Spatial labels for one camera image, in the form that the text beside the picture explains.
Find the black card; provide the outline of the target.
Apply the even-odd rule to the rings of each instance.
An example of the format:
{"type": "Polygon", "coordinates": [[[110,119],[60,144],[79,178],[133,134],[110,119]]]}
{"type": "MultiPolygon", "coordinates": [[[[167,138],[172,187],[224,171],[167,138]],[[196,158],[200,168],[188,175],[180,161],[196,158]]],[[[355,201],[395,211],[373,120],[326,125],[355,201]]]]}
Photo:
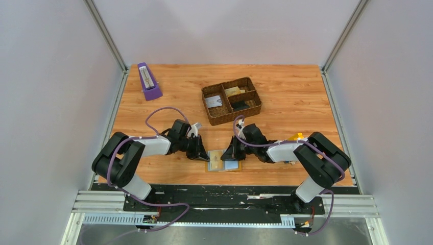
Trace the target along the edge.
{"type": "Polygon", "coordinates": [[[245,109],[249,109],[250,106],[245,101],[238,101],[231,104],[233,111],[241,111],[245,109]]]}

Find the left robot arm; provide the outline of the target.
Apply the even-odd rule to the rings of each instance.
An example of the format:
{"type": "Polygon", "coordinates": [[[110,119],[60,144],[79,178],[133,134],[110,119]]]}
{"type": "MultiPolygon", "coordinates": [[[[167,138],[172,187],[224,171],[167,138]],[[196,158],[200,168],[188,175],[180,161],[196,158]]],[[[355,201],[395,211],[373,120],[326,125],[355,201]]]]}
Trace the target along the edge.
{"type": "Polygon", "coordinates": [[[172,127],[157,136],[133,137],[114,133],[94,159],[91,169],[115,187],[137,197],[137,205],[144,211],[156,206],[156,197],[150,184],[136,174],[141,158],[184,152],[190,160],[208,161],[202,137],[201,124],[190,125],[177,119],[172,127]]]}

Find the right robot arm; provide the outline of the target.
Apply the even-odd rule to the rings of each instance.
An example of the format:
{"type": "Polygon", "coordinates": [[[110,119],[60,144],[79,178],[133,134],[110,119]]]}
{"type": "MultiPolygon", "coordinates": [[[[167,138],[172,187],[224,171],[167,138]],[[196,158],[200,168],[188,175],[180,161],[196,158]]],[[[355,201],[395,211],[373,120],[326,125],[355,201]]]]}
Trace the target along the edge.
{"type": "Polygon", "coordinates": [[[300,162],[307,178],[291,195],[292,208],[304,213],[312,200],[335,183],[344,179],[351,159],[320,132],[308,137],[298,135],[288,140],[268,140],[256,124],[244,126],[239,122],[228,148],[221,156],[223,161],[242,161],[255,155],[261,162],[300,162]]]}

